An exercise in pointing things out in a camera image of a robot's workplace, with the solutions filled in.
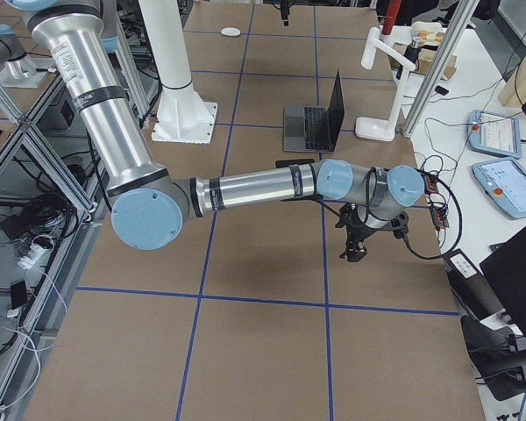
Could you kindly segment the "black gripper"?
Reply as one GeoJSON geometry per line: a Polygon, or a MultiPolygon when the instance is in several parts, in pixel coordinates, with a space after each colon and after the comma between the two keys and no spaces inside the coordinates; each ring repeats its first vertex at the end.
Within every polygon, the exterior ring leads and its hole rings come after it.
{"type": "Polygon", "coordinates": [[[285,18],[282,20],[283,26],[288,27],[288,16],[290,14],[290,3],[288,0],[280,0],[280,6],[279,6],[281,18],[285,18]]]}
{"type": "Polygon", "coordinates": [[[336,228],[345,228],[347,241],[345,250],[339,255],[340,259],[349,262],[359,262],[367,255],[364,246],[356,246],[363,243],[378,230],[388,227],[388,221],[374,216],[374,214],[364,205],[346,203],[339,210],[340,216],[335,224],[336,228]]]}

